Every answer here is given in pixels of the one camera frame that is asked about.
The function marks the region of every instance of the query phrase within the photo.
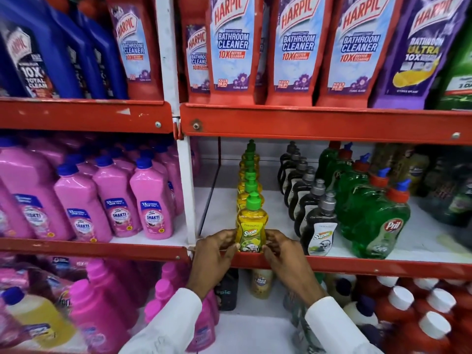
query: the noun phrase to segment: pril logo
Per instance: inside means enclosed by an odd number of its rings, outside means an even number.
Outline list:
[[[403,225],[402,219],[392,219],[390,221],[387,221],[387,223],[384,225],[384,229],[387,232],[393,232],[393,231],[398,230],[402,225]]]
[[[118,21],[116,30],[118,41],[122,41],[123,38],[136,33],[138,29],[138,18],[131,12],[128,12]]]
[[[246,13],[249,0],[218,0],[213,7],[215,31],[225,23]]]
[[[31,38],[18,28],[8,37],[7,49],[13,63],[17,65],[23,57],[32,52]]]
[[[202,46],[206,45],[206,30],[205,28],[202,28],[195,32],[192,37],[187,42],[187,49],[190,52],[193,52],[197,48],[200,48]]]
[[[357,0],[344,13],[341,36],[357,26],[378,18],[390,0]]]
[[[280,34],[313,17],[320,0],[292,0],[280,15]]]
[[[251,236],[255,235],[257,233],[257,229],[255,228],[254,230],[248,230],[244,232],[244,236]]]
[[[416,14],[408,37],[431,24],[449,20],[456,13],[462,1],[434,0],[433,2],[426,3]]]

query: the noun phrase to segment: white sleeve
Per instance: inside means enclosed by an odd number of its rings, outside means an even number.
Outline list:
[[[305,320],[329,354],[382,354],[370,344],[333,297],[324,297],[307,311]]]
[[[181,354],[193,339],[202,301],[180,288],[146,328],[131,338],[119,354]]]

